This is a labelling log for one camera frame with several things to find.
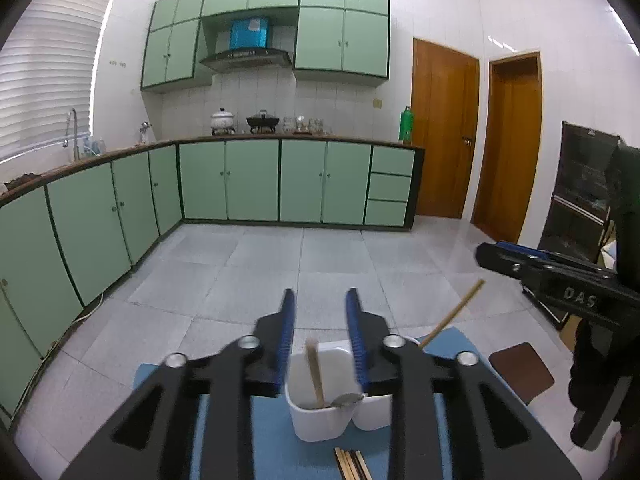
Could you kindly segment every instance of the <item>green thermos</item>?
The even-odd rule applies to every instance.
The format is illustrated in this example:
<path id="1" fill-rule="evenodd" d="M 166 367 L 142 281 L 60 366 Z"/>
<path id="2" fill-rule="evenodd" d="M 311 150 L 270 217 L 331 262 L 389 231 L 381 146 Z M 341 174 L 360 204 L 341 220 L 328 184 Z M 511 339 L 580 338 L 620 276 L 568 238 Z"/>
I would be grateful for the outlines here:
<path id="1" fill-rule="evenodd" d="M 411 130 L 414 127 L 414 113 L 407 107 L 400 115 L 400 141 L 408 144 L 411 142 Z"/>

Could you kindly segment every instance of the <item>window blind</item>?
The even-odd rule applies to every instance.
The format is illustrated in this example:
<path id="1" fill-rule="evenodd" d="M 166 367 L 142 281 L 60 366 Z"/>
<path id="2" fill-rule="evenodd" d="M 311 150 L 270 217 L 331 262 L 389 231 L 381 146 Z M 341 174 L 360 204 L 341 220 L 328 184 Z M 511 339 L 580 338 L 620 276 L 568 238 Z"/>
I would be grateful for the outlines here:
<path id="1" fill-rule="evenodd" d="M 0 160 L 89 132 L 100 28 L 110 0 L 33 0 L 0 50 Z"/>

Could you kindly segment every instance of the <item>metal bolt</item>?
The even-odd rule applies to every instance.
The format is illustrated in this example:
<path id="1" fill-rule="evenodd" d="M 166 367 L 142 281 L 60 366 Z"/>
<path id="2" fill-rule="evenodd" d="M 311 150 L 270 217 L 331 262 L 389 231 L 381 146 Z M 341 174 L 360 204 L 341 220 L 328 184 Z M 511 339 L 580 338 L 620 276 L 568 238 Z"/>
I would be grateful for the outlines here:
<path id="1" fill-rule="evenodd" d="M 388 335 L 382 340 L 382 344 L 387 348 L 400 348 L 404 343 L 406 343 L 404 337 L 396 334 Z"/>
<path id="2" fill-rule="evenodd" d="M 164 364 L 169 368 L 182 368 L 185 364 L 187 364 L 187 356 L 185 354 L 169 354 L 164 359 Z"/>
<path id="3" fill-rule="evenodd" d="M 238 346 L 247 350 L 258 348 L 258 346 L 260 346 L 260 340 L 255 335 L 245 335 L 238 340 Z"/>
<path id="4" fill-rule="evenodd" d="M 456 359 L 463 366 L 473 366 L 478 364 L 478 356 L 473 352 L 460 352 Z"/>

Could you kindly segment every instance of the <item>brown door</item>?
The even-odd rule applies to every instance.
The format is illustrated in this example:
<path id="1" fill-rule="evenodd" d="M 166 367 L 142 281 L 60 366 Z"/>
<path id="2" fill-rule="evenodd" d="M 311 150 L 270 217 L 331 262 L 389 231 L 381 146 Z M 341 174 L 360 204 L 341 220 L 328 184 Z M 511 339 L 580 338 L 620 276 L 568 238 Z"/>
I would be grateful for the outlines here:
<path id="1" fill-rule="evenodd" d="M 414 38 L 412 144 L 424 165 L 416 212 L 460 218 L 478 125 L 479 61 Z"/>
<path id="2" fill-rule="evenodd" d="M 517 242 L 529 207 L 542 124 L 540 54 L 489 63 L 489 112 L 473 223 Z"/>

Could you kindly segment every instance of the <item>range hood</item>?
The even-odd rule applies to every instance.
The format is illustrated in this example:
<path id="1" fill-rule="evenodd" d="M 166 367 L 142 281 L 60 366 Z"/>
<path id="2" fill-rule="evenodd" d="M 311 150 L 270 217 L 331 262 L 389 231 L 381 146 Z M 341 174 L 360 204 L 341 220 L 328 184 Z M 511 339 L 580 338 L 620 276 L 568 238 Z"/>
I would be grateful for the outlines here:
<path id="1" fill-rule="evenodd" d="M 201 63 L 215 72 L 224 73 L 258 66 L 291 66 L 291 58 L 286 50 L 250 46 L 219 52 Z"/>

